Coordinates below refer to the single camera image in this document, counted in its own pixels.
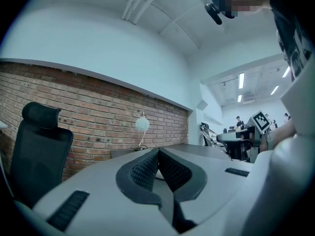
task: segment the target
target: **fluorescent light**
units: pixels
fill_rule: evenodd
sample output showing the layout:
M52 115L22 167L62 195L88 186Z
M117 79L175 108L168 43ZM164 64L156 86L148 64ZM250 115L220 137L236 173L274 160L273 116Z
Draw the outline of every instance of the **fluorescent light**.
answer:
M289 73L289 71L290 71L290 67L288 66L282 78L284 78Z
M240 85L239 85L239 89L242 89L244 86L244 77L245 77L245 73L240 73Z
M272 91L272 93L270 95L273 95L275 93L275 91L278 89L279 86L276 86L275 89Z

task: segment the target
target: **dark slot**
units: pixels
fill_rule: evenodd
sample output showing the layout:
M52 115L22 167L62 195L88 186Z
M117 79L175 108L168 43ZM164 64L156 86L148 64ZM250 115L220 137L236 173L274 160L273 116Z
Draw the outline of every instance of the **dark slot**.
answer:
M239 176L242 176L242 177L247 177L249 172L248 171L241 171L241 170L237 170L237 169L234 169L234 168L227 168L225 170L225 172L228 172L228 173L231 173L231 174L235 174L235 175L239 175Z
M89 193L74 191L70 197L58 208L47 222L60 231L64 231L81 208Z

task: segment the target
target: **brick wall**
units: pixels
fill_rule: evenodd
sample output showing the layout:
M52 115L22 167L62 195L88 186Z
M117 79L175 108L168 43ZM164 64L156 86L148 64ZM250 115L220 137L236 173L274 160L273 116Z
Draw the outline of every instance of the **brick wall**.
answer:
M7 173L22 108L30 101L61 108L59 127L74 134L63 179L110 159L111 149L135 148L142 132L134 129L134 122L142 110L150 122L144 139L149 148L188 142L188 113L184 109L92 77L1 62L0 120L8 128L1 131L0 149Z

